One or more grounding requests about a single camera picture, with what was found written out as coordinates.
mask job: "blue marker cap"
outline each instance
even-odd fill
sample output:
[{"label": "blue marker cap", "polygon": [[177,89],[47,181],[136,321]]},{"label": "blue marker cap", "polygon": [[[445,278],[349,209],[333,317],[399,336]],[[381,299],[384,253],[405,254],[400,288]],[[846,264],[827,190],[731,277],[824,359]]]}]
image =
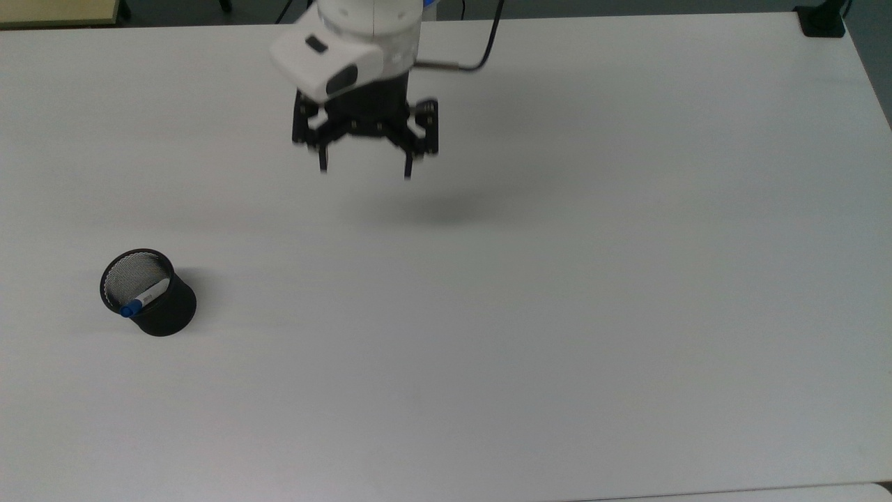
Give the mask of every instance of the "blue marker cap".
[{"label": "blue marker cap", "polygon": [[132,317],[139,314],[139,311],[142,309],[143,302],[139,300],[130,300],[129,303],[120,308],[120,314],[124,317]]}]

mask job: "pen holder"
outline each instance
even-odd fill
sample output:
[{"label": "pen holder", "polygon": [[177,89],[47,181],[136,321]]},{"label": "pen holder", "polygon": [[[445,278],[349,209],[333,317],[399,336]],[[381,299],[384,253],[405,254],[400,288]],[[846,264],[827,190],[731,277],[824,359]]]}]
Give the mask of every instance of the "pen holder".
[{"label": "pen holder", "polygon": [[[132,315],[122,307],[169,280],[167,288]],[[112,261],[100,284],[103,303],[112,312],[128,316],[139,329],[166,337],[182,330],[195,314],[195,293],[174,272],[167,256],[153,249],[127,251]]]}]

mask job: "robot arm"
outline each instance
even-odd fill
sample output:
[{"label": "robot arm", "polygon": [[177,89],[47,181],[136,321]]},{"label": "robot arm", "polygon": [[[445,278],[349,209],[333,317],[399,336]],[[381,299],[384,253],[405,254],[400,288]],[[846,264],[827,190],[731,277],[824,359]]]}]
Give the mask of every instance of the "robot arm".
[{"label": "robot arm", "polygon": [[[413,159],[437,153],[436,101],[406,101],[423,8],[422,0],[317,0],[271,46],[297,87],[292,140],[318,151],[322,171],[328,145],[347,134],[388,138],[406,152],[407,178]],[[314,130],[320,106],[327,121]],[[413,116],[423,137],[409,128]]]}]

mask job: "white table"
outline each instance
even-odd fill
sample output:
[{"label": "white table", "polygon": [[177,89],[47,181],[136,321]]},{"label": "white table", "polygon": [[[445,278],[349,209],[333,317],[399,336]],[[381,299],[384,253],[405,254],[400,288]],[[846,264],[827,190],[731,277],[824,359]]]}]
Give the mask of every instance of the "white table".
[{"label": "white table", "polygon": [[[487,22],[425,25],[479,57]],[[541,502],[892,478],[892,133],[792,13],[506,21],[402,179],[283,27],[0,33],[0,499]],[[98,295],[153,247],[167,339]]]},{"label": "white table", "polygon": [[[627,498],[629,502],[654,502],[653,498]],[[660,497],[656,502],[889,502],[892,496],[877,485],[848,485],[800,489],[768,489]]]}]

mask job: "gray floor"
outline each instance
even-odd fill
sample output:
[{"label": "gray floor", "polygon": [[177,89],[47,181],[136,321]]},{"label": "gray floor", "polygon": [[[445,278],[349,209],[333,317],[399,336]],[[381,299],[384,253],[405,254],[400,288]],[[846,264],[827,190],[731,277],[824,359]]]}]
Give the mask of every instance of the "gray floor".
[{"label": "gray floor", "polygon": [[[128,0],[133,16],[120,26],[194,26],[272,23],[286,0],[232,0],[223,13],[217,0]],[[490,19],[497,0],[466,0],[467,19]],[[507,0],[504,17],[539,18],[679,13],[788,12],[821,0]],[[305,0],[294,0],[282,22],[301,15]],[[460,0],[442,0],[442,20],[458,19]],[[847,25],[880,104],[892,117],[892,0],[855,0]]]}]

